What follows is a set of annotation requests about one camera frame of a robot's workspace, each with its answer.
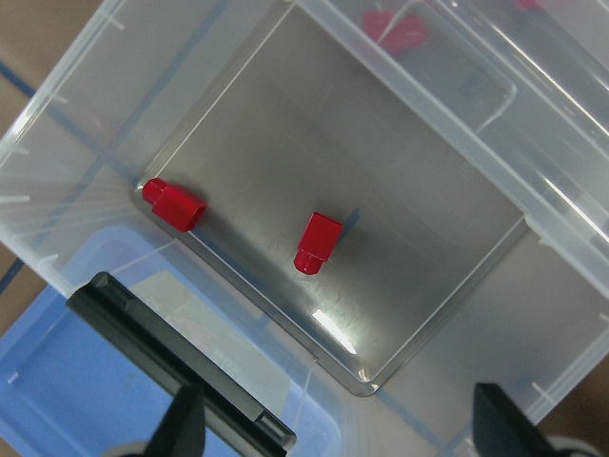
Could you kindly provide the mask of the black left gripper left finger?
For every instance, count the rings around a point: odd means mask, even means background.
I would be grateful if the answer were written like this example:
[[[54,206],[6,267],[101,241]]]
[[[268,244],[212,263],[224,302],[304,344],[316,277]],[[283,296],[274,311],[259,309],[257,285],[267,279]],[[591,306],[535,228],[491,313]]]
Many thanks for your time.
[[[121,445],[114,456],[202,456],[206,447],[206,407],[201,386],[181,387],[148,442]]]

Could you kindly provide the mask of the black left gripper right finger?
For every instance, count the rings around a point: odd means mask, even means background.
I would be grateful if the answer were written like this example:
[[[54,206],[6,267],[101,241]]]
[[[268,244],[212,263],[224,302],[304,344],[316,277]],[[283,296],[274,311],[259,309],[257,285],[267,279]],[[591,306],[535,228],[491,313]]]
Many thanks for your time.
[[[473,445],[484,457],[601,456],[581,440],[544,436],[495,383],[474,387]]]

